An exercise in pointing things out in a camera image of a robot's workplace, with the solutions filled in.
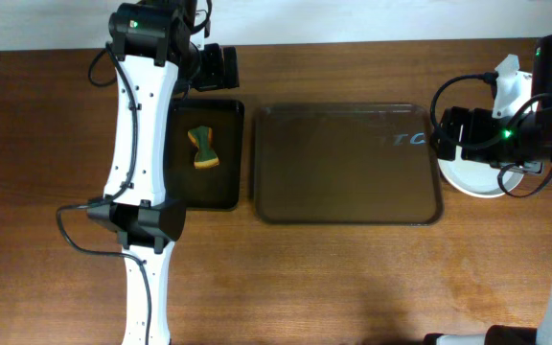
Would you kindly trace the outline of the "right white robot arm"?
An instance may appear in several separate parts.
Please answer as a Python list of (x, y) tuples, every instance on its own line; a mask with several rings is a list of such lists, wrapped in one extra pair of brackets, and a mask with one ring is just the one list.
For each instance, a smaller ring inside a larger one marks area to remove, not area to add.
[[(552, 164), (552, 34), (540, 38), (534, 48), (531, 85), (520, 84), (518, 59), (507, 57), (493, 72), (476, 79), (491, 86), (494, 106), (490, 110), (452, 107), (436, 115), (436, 102), (429, 108), (433, 126), (431, 142), (439, 159), (457, 157), (486, 164), (498, 171), (501, 183), (506, 173), (524, 172), (531, 163)], [(552, 167), (542, 181), (552, 181)], [(547, 311), (536, 328), (493, 325), (471, 335), (429, 333), (426, 344), (552, 344), (552, 285)]]

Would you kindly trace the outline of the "green yellow sponge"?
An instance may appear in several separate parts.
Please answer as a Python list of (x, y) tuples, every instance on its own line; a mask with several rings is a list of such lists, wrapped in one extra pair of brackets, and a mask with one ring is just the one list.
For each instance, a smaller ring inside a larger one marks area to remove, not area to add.
[(210, 169), (219, 164), (219, 157), (213, 148), (213, 130), (208, 126), (198, 126), (188, 131), (188, 137), (196, 147), (194, 158), (196, 169)]

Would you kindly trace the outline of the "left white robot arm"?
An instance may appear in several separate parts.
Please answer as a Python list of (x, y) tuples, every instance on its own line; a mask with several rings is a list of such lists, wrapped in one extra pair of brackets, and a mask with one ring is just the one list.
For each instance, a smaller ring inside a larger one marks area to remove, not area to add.
[(104, 51), (119, 92), (114, 153), (103, 196), (87, 215), (113, 232), (126, 265), (125, 344), (168, 344), (169, 265), (186, 208), (168, 197), (164, 157), (173, 95), (239, 86), (237, 53), (208, 36), (213, 6), (195, 0), (123, 3), (110, 15)]

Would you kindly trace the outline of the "white plate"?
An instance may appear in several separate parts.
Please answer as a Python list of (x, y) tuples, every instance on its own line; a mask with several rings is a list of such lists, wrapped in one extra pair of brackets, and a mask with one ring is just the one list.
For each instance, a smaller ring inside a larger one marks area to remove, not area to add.
[(463, 194), (479, 198), (505, 195), (498, 184), (497, 169), (459, 158), (454, 161), (439, 159), (438, 165), (445, 180)]

